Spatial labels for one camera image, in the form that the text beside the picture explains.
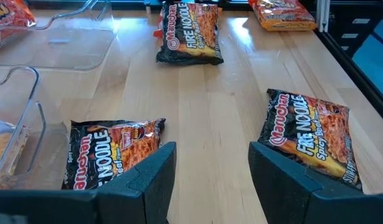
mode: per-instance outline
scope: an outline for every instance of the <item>black plastic part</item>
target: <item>black plastic part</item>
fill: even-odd
[[[248,161],[270,224],[383,223],[383,194],[364,195],[258,142]]]
[[[175,170],[169,142],[95,190],[0,190],[0,223],[165,224]]]

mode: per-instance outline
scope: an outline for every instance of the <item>wooden table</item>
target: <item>wooden table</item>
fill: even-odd
[[[115,14],[118,35],[100,66],[39,69],[42,84],[68,127],[70,119],[167,118],[163,142],[177,142],[171,224],[266,222],[247,151],[265,121],[267,88],[348,105],[364,191],[383,192],[383,119],[313,32],[266,32],[252,12],[226,11],[224,63],[171,66],[155,62],[157,14]]]

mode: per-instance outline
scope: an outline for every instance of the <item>instant noodle package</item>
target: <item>instant noodle package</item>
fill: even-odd
[[[154,36],[163,44],[157,62],[181,65],[223,62],[217,27],[219,8],[213,4],[164,2]]]
[[[72,121],[64,188],[95,189],[158,150],[165,119]]]
[[[248,0],[260,25],[268,31],[313,30],[313,16],[298,0]]]
[[[0,26],[34,26],[35,18],[22,0],[0,0]],[[19,30],[0,29],[0,47]]]
[[[267,92],[270,102],[258,142],[359,188],[349,108],[287,91]]]

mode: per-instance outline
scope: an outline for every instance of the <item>plastic tray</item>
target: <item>plastic tray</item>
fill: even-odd
[[[18,30],[0,48],[0,65],[89,70],[102,62],[115,36],[109,0],[88,0],[72,12],[31,11],[36,26],[0,26]]]
[[[60,189],[69,141],[67,128],[31,67],[0,77],[0,189]]]

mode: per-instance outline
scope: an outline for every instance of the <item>maruchan logo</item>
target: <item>maruchan logo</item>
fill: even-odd
[[[84,190],[86,187],[88,162],[87,154],[89,153],[91,140],[92,134],[88,134],[80,141],[79,157],[77,159],[79,167],[77,169],[77,173],[75,174],[75,184],[73,185],[74,190]]]
[[[280,94],[280,96],[278,97],[278,103],[274,107],[277,113],[276,118],[274,120],[274,128],[273,131],[270,133],[270,139],[268,140],[270,144],[274,146],[282,146],[286,142],[284,132],[286,115],[288,114],[287,106],[289,98],[289,94]]]
[[[168,31],[166,32],[166,41],[170,50],[177,50],[180,46],[180,41],[175,36],[176,30],[176,8],[177,4],[169,6],[168,14]]]

